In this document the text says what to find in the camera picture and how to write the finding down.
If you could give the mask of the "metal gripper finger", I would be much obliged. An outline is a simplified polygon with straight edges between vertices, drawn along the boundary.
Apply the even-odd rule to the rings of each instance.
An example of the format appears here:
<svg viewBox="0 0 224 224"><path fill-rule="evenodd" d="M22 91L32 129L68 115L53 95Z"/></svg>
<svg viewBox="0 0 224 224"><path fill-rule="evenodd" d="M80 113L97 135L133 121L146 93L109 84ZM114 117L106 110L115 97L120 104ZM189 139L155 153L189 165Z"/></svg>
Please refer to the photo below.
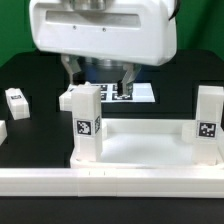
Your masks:
<svg viewBox="0 0 224 224"><path fill-rule="evenodd" d="M133 92L133 83L141 70L139 64L125 63L123 65L125 75L117 82L117 93L119 96L129 96Z"/></svg>
<svg viewBox="0 0 224 224"><path fill-rule="evenodd" d="M79 75L81 74L81 68L78 63L78 56L62 54L61 62L69 75L69 81L72 85L79 84Z"/></svg>

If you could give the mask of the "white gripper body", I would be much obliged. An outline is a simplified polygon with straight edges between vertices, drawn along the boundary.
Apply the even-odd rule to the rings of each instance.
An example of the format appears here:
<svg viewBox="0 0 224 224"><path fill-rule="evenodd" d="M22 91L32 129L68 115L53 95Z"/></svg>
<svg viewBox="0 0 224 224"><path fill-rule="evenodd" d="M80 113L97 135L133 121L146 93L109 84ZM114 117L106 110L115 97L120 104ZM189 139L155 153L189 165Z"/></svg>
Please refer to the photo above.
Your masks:
<svg viewBox="0 0 224 224"><path fill-rule="evenodd" d="M31 0L41 51L152 66L177 51L178 0Z"/></svg>

